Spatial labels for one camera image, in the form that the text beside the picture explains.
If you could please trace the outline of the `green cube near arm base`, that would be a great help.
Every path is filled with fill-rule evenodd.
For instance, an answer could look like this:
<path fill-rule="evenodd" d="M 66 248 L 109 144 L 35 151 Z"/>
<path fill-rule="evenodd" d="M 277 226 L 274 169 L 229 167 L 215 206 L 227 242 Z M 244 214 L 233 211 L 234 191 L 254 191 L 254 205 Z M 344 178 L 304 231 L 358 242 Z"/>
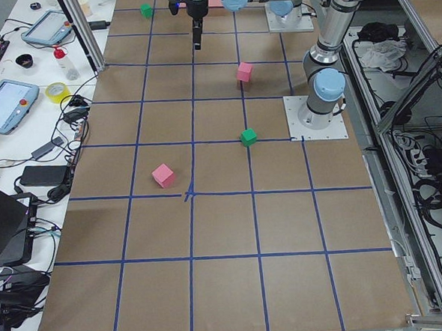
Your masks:
<path fill-rule="evenodd" d="M 257 141 L 257 138 L 258 138 L 257 134 L 255 133 L 254 129 L 251 127 L 242 131 L 242 133 L 240 134 L 240 140 L 243 146 L 246 148 L 248 148 L 253 143 L 255 143 Z"/>

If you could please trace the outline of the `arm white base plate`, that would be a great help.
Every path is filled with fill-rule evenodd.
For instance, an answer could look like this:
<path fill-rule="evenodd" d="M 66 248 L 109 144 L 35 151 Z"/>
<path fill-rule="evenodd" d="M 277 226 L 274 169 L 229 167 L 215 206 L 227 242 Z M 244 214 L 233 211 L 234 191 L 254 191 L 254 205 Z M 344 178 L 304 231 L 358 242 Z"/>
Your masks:
<path fill-rule="evenodd" d="M 265 4 L 264 11 L 271 33 L 314 31 L 313 12 L 301 0 L 271 1 Z"/>
<path fill-rule="evenodd" d="M 348 139 L 339 104 L 336 102 L 331 113 L 317 115 L 307 106 L 307 96 L 283 97 L 283 105 L 288 122 L 288 133 L 293 142 L 312 142 Z"/>

